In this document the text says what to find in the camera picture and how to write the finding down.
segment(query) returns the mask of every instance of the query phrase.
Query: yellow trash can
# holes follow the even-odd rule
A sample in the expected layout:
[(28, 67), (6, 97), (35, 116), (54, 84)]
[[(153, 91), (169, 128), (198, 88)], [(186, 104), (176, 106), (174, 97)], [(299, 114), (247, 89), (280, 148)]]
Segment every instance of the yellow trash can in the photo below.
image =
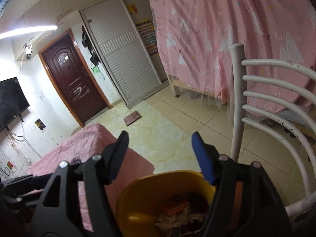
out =
[(130, 183), (118, 198), (116, 220), (124, 237), (165, 237), (154, 224), (166, 200), (175, 194), (195, 192), (209, 204), (215, 187), (201, 173), (178, 170), (154, 174)]

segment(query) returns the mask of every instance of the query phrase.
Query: white metal chair back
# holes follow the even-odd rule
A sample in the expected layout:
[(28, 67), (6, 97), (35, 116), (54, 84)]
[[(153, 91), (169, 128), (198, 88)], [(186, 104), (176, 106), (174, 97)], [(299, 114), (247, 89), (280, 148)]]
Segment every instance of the white metal chair back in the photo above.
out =
[(312, 92), (308, 91), (307, 89), (304, 89), (300, 86), (297, 86), (293, 83), (290, 83), (284, 80), (275, 79), (271, 77), (247, 75), (246, 66), (270, 66), (270, 67), (278, 67), (278, 68), (294, 70), (305, 76), (308, 76), (314, 81), (316, 81), (316, 72), (313, 71), (312, 69), (309, 69), (297, 63), (293, 63), (291, 61), (281, 61), (281, 60), (274, 60), (274, 59), (247, 60), (245, 59), (244, 46), (240, 43), (234, 44), (232, 46), (231, 56), (232, 56), (232, 61), (233, 61), (233, 77), (234, 77), (234, 92), (235, 92), (234, 127), (233, 127), (233, 143), (232, 143), (232, 149), (231, 149), (231, 158), (235, 162), (238, 161), (245, 123), (257, 129), (260, 129), (270, 134), (274, 138), (276, 138), (288, 149), (288, 151), (291, 153), (291, 155), (295, 159), (295, 162), (297, 163), (298, 168), (300, 169), (300, 172), (303, 178), (304, 189), (305, 189), (305, 198), (292, 205), (287, 206), (285, 208), (287, 211), (287, 214), (288, 216), (292, 216), (294, 214), (298, 214), (303, 211), (306, 211), (310, 209), (316, 202), (316, 192), (311, 194), (308, 174), (306, 172), (306, 168), (304, 166), (304, 163), (301, 157), (299, 156), (296, 149), (292, 146), (292, 144), (287, 139), (285, 139), (281, 134), (279, 134), (278, 132), (276, 132), (270, 127), (267, 127), (259, 122), (246, 118), (245, 117), (246, 111), (256, 113), (261, 116), (265, 116), (271, 120), (274, 120), (275, 122), (282, 124), (290, 132), (292, 132), (297, 137), (297, 139), (301, 142), (307, 154), (309, 155), (309, 158), (311, 160), (312, 167), (314, 170), (314, 175), (316, 177), (316, 156), (313, 152), (311, 145), (309, 144), (306, 137), (301, 133), (301, 131), (298, 128), (296, 128), (290, 121), (282, 117), (279, 117), (276, 114), (268, 112), (266, 110), (247, 105), (247, 97), (274, 102), (276, 104), (282, 105), (292, 110), (293, 112), (301, 116), (309, 124), (310, 128), (313, 130), (315, 134), (316, 134), (316, 123), (311, 119), (311, 117), (306, 112), (304, 112), (298, 105), (292, 102), (289, 102), (287, 100), (284, 100), (280, 97), (276, 97), (273, 95), (248, 91), (247, 81), (264, 83), (268, 85), (275, 85), (278, 87), (282, 87), (284, 89), (291, 90), (305, 97), (306, 99), (310, 100), (314, 105), (316, 105), (316, 96)]

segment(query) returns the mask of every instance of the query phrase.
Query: television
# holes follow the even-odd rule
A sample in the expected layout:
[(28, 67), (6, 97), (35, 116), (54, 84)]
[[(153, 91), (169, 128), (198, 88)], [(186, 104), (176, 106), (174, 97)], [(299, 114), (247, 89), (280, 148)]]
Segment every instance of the television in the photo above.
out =
[(16, 77), (0, 82), (0, 131), (30, 106)]

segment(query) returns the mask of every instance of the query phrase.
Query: silver screw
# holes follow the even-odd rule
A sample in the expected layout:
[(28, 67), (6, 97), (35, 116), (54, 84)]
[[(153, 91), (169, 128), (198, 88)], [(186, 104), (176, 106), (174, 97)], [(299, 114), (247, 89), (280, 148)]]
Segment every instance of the silver screw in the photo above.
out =
[(260, 164), (260, 162), (258, 162), (258, 161), (254, 161), (254, 162), (252, 163), (252, 165), (253, 165), (255, 168), (260, 168), (260, 167), (261, 167), (261, 164)]
[(228, 161), (228, 156), (226, 156), (225, 154), (221, 154), (221, 155), (219, 155), (219, 160), (220, 161)]
[(94, 161), (99, 161), (101, 158), (102, 158), (101, 154), (95, 154), (95, 155), (92, 156), (92, 159)]
[(62, 162), (59, 163), (59, 166), (60, 166), (61, 168), (65, 168), (65, 167), (68, 166), (68, 162), (67, 162), (67, 161), (62, 161)]

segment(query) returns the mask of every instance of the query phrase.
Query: fluorescent tube light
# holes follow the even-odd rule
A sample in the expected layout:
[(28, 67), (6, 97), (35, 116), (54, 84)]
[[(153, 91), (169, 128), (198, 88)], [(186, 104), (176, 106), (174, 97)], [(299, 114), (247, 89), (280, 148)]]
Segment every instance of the fluorescent tube light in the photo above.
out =
[(26, 34), (26, 33), (56, 30), (56, 29), (57, 29), (57, 26), (38, 26), (38, 27), (19, 28), (19, 29), (15, 29), (15, 30), (0, 34), (0, 39), (6, 38), (6, 37), (17, 36), (21, 34)]

